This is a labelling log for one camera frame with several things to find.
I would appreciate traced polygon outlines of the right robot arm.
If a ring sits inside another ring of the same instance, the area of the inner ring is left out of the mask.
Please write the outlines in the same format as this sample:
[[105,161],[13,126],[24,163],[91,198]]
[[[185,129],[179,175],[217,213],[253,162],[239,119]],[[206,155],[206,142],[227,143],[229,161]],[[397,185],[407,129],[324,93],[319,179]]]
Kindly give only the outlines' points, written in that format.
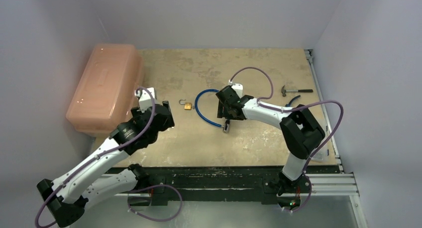
[[255,120],[279,129],[285,140],[289,156],[279,173],[278,185],[290,192],[299,185],[304,167],[311,153],[325,138],[325,132],[309,109],[290,112],[291,108],[260,106],[252,96],[240,97],[232,86],[216,93],[223,117],[229,120]]

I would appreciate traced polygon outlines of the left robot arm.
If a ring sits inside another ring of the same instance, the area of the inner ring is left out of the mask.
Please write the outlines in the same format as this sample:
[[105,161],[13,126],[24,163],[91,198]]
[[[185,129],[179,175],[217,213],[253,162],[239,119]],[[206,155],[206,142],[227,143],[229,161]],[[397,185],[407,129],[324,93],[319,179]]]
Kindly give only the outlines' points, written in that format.
[[35,218],[37,228],[41,227],[39,218],[45,208],[54,218],[52,225],[66,228],[86,210],[116,194],[166,187],[162,181],[153,180],[140,164],[131,164],[112,177],[102,178],[114,165],[153,144],[160,132],[175,125],[168,101],[135,107],[131,113],[133,117],[119,124],[80,164],[54,180],[43,179],[37,184],[44,200]]

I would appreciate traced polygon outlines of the brass padlock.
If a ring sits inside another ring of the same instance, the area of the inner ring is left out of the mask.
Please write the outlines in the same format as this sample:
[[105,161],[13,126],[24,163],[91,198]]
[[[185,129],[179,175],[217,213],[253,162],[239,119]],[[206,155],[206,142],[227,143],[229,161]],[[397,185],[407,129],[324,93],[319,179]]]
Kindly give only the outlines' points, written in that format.
[[187,102],[186,99],[180,99],[179,104],[184,107],[184,110],[191,110],[191,106],[193,105],[191,102]]

